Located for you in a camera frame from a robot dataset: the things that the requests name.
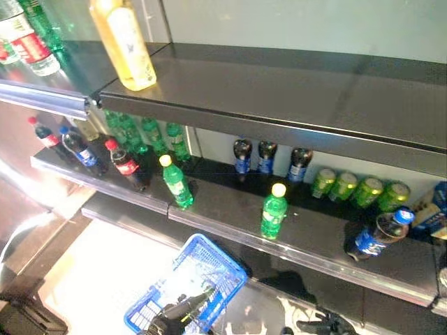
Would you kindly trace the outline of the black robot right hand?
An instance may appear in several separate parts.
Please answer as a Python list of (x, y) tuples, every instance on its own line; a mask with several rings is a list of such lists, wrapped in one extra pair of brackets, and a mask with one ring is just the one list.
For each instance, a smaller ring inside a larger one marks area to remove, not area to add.
[(353, 325), (339, 314), (331, 311), (320, 311), (315, 315), (317, 321), (301, 321), (296, 322), (297, 328), (309, 334), (318, 335), (357, 335), (357, 331)]

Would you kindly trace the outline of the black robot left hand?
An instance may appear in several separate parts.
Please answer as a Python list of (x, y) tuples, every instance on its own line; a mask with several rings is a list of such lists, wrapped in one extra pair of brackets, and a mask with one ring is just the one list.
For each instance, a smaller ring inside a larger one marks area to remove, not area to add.
[(196, 321), (200, 308), (214, 292), (188, 297), (176, 304), (168, 304), (138, 334), (183, 334), (186, 327)]

